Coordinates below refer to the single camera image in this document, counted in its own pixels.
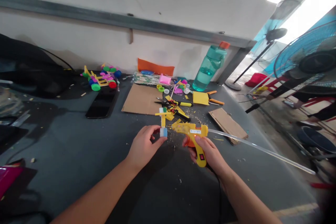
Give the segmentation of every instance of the fan base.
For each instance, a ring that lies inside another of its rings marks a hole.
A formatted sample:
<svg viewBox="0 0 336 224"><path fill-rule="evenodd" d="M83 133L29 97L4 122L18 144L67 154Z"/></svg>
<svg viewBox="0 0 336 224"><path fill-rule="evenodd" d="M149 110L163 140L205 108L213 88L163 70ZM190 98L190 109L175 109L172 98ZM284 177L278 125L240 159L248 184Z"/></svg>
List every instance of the fan base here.
<svg viewBox="0 0 336 224"><path fill-rule="evenodd" d="M236 83L233 83L232 80L226 80L226 82L224 82L224 84L233 89L233 90L237 90L237 91L240 91L242 89L242 87L236 82Z"/></svg>

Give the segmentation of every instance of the water bottle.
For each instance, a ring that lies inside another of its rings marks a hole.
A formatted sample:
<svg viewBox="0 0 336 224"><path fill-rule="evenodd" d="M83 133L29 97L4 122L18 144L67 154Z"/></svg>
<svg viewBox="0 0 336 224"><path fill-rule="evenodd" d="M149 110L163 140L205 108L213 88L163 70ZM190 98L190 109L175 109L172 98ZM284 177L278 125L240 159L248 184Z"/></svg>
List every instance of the water bottle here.
<svg viewBox="0 0 336 224"><path fill-rule="evenodd" d="M19 115L23 109L22 101L8 89L0 86L0 118Z"/></svg>
<svg viewBox="0 0 336 224"><path fill-rule="evenodd" d="M192 84L196 91L202 92L210 83L217 70L223 66L229 43L222 41L219 46L210 46Z"/></svg>

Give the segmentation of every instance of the black bag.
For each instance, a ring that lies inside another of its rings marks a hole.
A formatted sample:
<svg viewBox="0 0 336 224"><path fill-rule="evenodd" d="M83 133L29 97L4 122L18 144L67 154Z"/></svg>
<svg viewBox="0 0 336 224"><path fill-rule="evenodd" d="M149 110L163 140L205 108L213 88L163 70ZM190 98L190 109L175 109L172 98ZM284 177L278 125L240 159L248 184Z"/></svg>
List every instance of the black bag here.
<svg viewBox="0 0 336 224"><path fill-rule="evenodd" d="M73 71L64 70L39 47L0 34L1 84L41 98L55 98L72 83Z"/></svg>

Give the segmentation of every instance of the electric fan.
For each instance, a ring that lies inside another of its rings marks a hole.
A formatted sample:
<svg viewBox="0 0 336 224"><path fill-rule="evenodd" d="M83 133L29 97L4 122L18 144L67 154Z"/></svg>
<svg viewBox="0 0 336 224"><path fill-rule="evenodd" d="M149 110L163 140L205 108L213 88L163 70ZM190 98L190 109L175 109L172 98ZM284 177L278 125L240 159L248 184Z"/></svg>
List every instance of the electric fan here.
<svg viewBox="0 0 336 224"><path fill-rule="evenodd" d="M274 75L282 84L270 94L274 97L290 89L326 96L336 94L336 21L292 41L276 58ZM266 101L254 104L246 113Z"/></svg>
<svg viewBox="0 0 336 224"><path fill-rule="evenodd" d="M267 21L267 23L264 25L262 28L261 32L265 32L263 35L263 38L260 39L254 47L266 47L264 50L258 55L258 56L253 56L251 59L253 59L253 62L244 70L244 72L239 75L239 77L235 80L226 80L225 85L228 86L229 88L233 90L241 90L241 86L236 83L241 76L243 76L246 71L256 62L256 61L263 61L261 57L264 55L264 53L274 44L274 41L276 39L280 39L283 36L286 35L287 29L285 28L277 28L279 27L282 23L283 20L287 17L288 13L290 13L292 10L294 10L297 6L301 5L301 3L297 0L284 0L280 3L278 3L276 10L274 14L271 16L271 18Z"/></svg>

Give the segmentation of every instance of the label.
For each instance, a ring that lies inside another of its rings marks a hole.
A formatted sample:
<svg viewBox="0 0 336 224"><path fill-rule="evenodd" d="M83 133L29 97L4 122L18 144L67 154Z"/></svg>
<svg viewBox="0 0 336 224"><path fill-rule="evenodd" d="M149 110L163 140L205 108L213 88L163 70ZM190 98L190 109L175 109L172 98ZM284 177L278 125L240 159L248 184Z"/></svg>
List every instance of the label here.
<svg viewBox="0 0 336 224"><path fill-rule="evenodd" d="M198 131L198 130L190 130L190 133L193 133L193 134L201 134L201 131Z"/></svg>

